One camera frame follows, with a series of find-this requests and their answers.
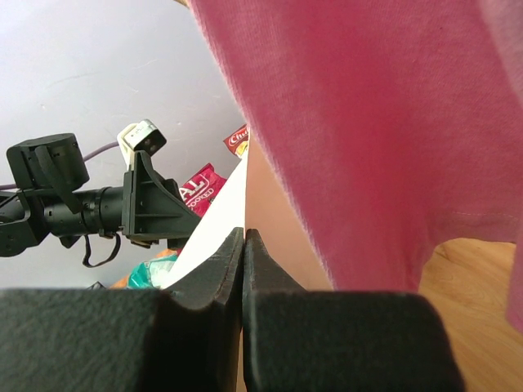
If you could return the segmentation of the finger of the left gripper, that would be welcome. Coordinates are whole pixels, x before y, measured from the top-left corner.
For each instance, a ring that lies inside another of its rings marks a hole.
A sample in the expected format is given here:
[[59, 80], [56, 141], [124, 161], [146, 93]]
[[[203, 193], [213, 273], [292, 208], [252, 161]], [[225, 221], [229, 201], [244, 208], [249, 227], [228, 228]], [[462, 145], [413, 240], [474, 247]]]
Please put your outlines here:
[[200, 218], [186, 206], [175, 180], [164, 178], [153, 168], [150, 179], [150, 237], [188, 239]]

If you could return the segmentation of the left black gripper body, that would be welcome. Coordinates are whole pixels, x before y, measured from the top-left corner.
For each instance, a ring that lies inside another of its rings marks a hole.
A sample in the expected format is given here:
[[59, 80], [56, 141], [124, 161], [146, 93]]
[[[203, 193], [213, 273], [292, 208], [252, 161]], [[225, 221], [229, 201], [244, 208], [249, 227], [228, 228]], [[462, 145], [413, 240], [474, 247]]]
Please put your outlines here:
[[164, 186], [151, 157], [136, 152], [123, 177], [123, 235], [139, 247], [151, 248], [167, 237], [167, 220], [174, 218], [174, 198]]

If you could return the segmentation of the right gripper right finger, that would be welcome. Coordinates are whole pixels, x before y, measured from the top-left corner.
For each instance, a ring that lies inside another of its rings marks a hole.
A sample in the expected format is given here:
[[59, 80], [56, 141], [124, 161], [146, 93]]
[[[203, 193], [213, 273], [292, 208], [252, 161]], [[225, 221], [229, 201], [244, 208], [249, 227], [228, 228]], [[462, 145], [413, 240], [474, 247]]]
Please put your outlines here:
[[246, 234], [244, 380], [250, 391], [463, 391], [444, 325], [423, 296], [308, 291]]

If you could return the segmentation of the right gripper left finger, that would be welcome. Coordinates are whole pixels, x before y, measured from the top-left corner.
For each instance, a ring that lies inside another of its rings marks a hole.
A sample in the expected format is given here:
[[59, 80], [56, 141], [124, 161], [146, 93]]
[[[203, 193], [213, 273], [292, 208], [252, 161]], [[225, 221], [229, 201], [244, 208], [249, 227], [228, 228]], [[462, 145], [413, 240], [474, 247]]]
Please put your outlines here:
[[233, 391], [244, 232], [165, 290], [1, 293], [4, 391]]

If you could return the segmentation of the magenta crisps bag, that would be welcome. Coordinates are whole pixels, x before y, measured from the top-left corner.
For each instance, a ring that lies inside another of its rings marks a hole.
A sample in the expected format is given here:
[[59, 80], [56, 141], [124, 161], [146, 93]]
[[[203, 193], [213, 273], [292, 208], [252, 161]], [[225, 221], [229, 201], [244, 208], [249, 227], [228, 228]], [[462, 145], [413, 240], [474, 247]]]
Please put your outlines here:
[[186, 206], [202, 217], [225, 183], [226, 179], [219, 176], [214, 166], [208, 163], [180, 186], [179, 191]]

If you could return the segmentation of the teal white snack packet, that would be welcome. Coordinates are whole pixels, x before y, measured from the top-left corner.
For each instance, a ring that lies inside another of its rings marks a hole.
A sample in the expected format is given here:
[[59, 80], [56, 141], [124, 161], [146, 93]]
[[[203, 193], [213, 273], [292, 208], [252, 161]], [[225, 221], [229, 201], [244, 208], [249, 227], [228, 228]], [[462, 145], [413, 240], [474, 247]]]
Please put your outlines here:
[[127, 277], [127, 288], [160, 288], [162, 281], [175, 265], [177, 255], [161, 256], [141, 262]]

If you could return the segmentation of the brown paper bag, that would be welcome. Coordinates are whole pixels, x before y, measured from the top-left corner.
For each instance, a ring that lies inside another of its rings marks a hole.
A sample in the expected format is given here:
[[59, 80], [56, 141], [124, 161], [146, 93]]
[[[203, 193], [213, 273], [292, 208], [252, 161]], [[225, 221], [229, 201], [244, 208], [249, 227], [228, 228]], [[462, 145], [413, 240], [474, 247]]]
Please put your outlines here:
[[247, 177], [261, 177], [264, 207], [250, 207], [198, 268], [176, 282], [164, 344], [163, 390], [339, 391], [337, 297], [281, 185], [251, 144]]

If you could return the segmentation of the red white chips bag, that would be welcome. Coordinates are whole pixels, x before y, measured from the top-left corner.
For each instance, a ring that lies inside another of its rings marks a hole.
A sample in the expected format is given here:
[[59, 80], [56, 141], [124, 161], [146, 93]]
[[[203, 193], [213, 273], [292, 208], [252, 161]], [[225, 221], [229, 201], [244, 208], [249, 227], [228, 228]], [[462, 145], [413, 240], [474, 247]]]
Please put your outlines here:
[[227, 136], [223, 143], [226, 148], [236, 157], [242, 158], [248, 151], [249, 128], [247, 124]]

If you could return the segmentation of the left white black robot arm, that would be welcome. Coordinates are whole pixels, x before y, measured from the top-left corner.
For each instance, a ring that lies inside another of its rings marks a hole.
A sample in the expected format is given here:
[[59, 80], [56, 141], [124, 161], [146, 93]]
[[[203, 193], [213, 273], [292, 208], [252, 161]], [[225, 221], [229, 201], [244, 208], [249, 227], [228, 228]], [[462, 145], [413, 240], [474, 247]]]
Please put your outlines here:
[[162, 240], [183, 247], [200, 219], [184, 203], [177, 183], [158, 174], [152, 142], [133, 149], [120, 187], [82, 190], [89, 175], [75, 134], [26, 140], [7, 150], [16, 191], [1, 193], [1, 255], [18, 256], [53, 235], [65, 248], [96, 234], [113, 239], [101, 261], [111, 262], [124, 238], [149, 248]]

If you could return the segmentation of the pink t-shirt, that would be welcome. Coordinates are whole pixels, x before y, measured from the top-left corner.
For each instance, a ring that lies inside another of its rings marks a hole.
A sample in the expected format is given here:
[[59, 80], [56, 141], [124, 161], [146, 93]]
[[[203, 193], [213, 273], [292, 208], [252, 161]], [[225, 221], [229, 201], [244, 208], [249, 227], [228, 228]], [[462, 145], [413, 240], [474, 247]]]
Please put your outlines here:
[[522, 242], [519, 1], [192, 1], [338, 290]]

